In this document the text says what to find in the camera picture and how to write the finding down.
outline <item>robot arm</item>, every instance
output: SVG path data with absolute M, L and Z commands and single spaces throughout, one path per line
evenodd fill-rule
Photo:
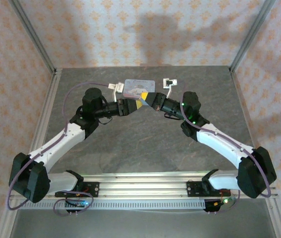
M 195 93 L 184 93 L 183 109 L 190 122 L 201 129 L 191 126 L 184 121 L 181 124 L 185 135 L 195 141 L 206 144 L 227 158 L 238 171 L 221 172 L 212 170 L 202 179 L 201 189 L 204 194 L 211 195 L 219 189 L 240 189 L 246 195 L 256 198 L 266 188 L 262 175 L 246 152 L 251 153 L 263 168 L 269 184 L 276 180 L 269 153 L 262 147 L 257 149 L 244 145 L 230 137 L 230 142 L 218 134 L 224 135 L 214 125 L 199 114 L 201 107 Z M 163 111 L 170 117 L 184 120 L 180 103 L 167 99 L 162 93 L 142 93 L 142 99 L 156 111 Z M 90 88 L 82 99 L 83 105 L 78 108 L 65 130 L 61 131 L 41 148 L 29 155 L 18 154 L 13 161 L 9 184 L 16 179 L 17 173 L 26 163 L 33 160 L 20 174 L 13 189 L 32 202 L 39 202 L 47 193 L 61 190 L 82 191 L 83 177 L 73 171 L 62 174 L 49 174 L 52 166 L 74 145 L 85 140 L 99 125 L 99 119 L 112 116 L 126 116 L 142 106 L 141 102 L 133 99 L 119 99 L 108 103 L 97 88 Z
M 184 120 L 180 102 L 168 99 L 165 94 L 143 93 L 142 99 L 156 111 L 163 111 L 169 117 Z M 257 160 L 269 184 L 276 180 L 276 172 L 268 151 L 263 147 L 255 149 L 234 140 L 203 118 L 199 113 L 201 103 L 196 93 L 185 92 L 182 106 L 185 116 L 193 125 L 196 125 L 192 126 L 184 120 L 181 124 L 183 133 L 195 141 L 211 147 L 238 169 L 233 172 L 213 170 L 205 175 L 202 180 L 205 194 L 220 189 L 240 189 L 251 198 L 260 195 L 267 186 L 263 175 L 249 155 Z
M 39 202 L 46 194 L 57 191 L 80 191 L 83 177 L 73 171 L 49 174 L 52 166 L 73 146 L 91 135 L 98 127 L 100 118 L 126 116 L 142 106 L 133 99 L 108 103 L 97 88 L 88 89 L 82 102 L 83 105 L 78 108 L 65 130 L 29 155 L 19 153 L 14 158 L 9 185 L 24 165 L 33 160 L 13 185 L 15 191 L 30 201 Z

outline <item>purple cable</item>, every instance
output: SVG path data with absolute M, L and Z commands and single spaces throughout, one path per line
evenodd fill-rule
M 17 182 L 17 179 L 19 178 L 19 176 L 21 175 L 22 172 L 25 171 L 25 169 L 35 160 L 37 159 L 39 156 L 43 155 L 45 152 L 47 152 L 48 150 L 50 150 L 51 148 L 53 148 L 55 145 L 57 145 L 64 137 L 65 137 L 65 134 L 67 132 L 67 124 L 68 124 L 68 120 L 66 118 L 66 115 L 65 115 L 65 103 L 66 103 L 66 100 L 69 96 L 69 94 L 75 89 L 75 88 L 78 88 L 80 86 L 83 86 L 83 85 L 87 85 L 87 84 L 93 84 L 93 85 L 99 85 L 99 86 L 105 86 L 105 87 L 108 87 L 108 84 L 103 84 L 103 83 L 97 83 L 97 82 L 83 82 L 83 83 L 79 83 L 77 85 L 75 85 L 74 87 L 72 87 L 68 92 L 67 94 L 65 95 L 64 97 L 64 101 L 63 101 L 63 105 L 62 105 L 62 116 L 64 118 L 64 122 L 65 122 L 65 127 L 64 127 L 64 133 L 59 137 L 58 140 L 56 140 L 54 143 L 52 143 L 50 146 L 48 146 L 46 149 L 42 150 L 40 153 L 38 153 L 37 155 L 35 155 L 33 158 L 31 158 L 31 160 L 29 160 L 19 171 L 18 173 L 16 174 L 16 176 L 13 178 L 13 180 L 11 181 L 11 184 L 9 186 L 9 189 L 8 189 L 8 193 L 7 193 L 7 196 L 6 196 L 6 207 L 8 210 L 10 211 L 13 211 L 13 210 L 16 210 L 20 207 L 22 207 L 23 205 L 26 204 L 26 202 L 29 201 L 29 199 L 26 199 L 25 201 L 23 201 L 22 203 L 20 203 L 18 206 L 16 207 L 11 207 L 9 205 L 9 198 L 11 196 L 11 192 L 12 192 L 12 189 L 13 189 L 13 186 L 15 185 L 15 183 Z
M 89 196 L 89 197 L 92 199 L 92 201 L 89 203 L 88 206 L 86 206 L 84 209 L 82 209 L 82 210 L 80 210 L 80 211 L 78 211 L 78 212 L 75 212 L 76 214 L 85 212 L 90 206 L 92 206 L 92 204 L 93 204 L 93 202 L 94 202 L 93 196 L 92 196 L 91 194 L 87 193 L 87 192 L 75 192 L 75 191 L 61 191 L 61 192 L 64 192 L 64 193 L 74 193 L 74 194 L 84 194 L 84 195 Z M 62 199 L 59 199 L 58 201 L 55 202 L 55 204 L 53 205 L 53 212 L 54 212 L 56 215 L 60 216 L 60 217 L 67 217 L 67 216 L 71 216 L 71 213 L 64 213 L 64 214 L 63 214 L 63 213 L 58 212 L 57 209 L 56 209 L 56 204 L 57 204 L 58 202 L 61 202 L 61 201 L 78 202 L 78 201 L 80 201 L 80 200 L 62 198 Z
M 199 130 L 202 130 L 202 131 L 205 131 L 205 132 L 208 132 L 210 134 L 213 134 L 213 135 L 216 135 L 216 136 L 219 136 L 221 138 L 223 138 L 224 140 L 228 141 L 229 143 L 231 143 L 232 145 L 234 145 L 236 148 L 238 148 L 239 150 L 241 150 L 242 152 L 244 152 L 245 154 L 247 154 L 251 159 L 252 161 L 254 161 L 255 165 L 257 166 L 261 176 L 263 177 L 264 179 L 264 182 L 265 182 L 265 185 L 267 187 L 267 193 L 268 194 L 261 194 L 263 197 L 270 197 L 271 196 L 271 190 L 270 190 L 270 187 L 269 187 L 269 183 L 268 183 L 268 180 L 267 180 L 267 177 L 265 175 L 265 172 L 263 171 L 263 169 L 261 168 L 260 164 L 258 163 L 258 161 L 255 159 L 255 157 L 249 153 L 247 150 L 245 150 L 244 148 L 242 148 L 239 144 L 235 143 L 233 140 L 231 140 L 230 138 L 226 137 L 225 135 L 223 134 L 220 134 L 220 133 L 215 133 L 215 131 L 212 131 L 212 130 L 208 130 L 208 129 L 205 129 L 205 128 L 202 128 L 198 125 L 195 125 L 193 124 L 192 122 L 189 121 L 189 119 L 186 117 L 185 113 L 184 113 L 184 109 L 183 109 L 183 96 L 180 98 L 180 110 L 181 110 L 181 113 L 183 115 L 183 118 L 185 119 L 185 121 L 187 123 L 189 123 L 189 125 L 199 129 Z
M 238 195 L 237 195 L 237 198 L 236 198 L 236 202 L 234 202 L 233 205 L 231 205 L 228 209 L 224 210 L 224 211 L 218 211 L 218 212 L 208 212 L 207 214 L 210 215 L 211 213 L 213 213 L 214 215 L 218 214 L 218 213 L 224 213 L 224 212 L 227 212 L 228 210 L 231 210 L 233 207 L 236 206 L 236 204 L 238 203 L 240 199 L 240 190 L 238 190 Z M 218 201 L 218 199 L 211 199 L 211 200 L 207 200 L 207 202 L 211 202 L 211 201 Z

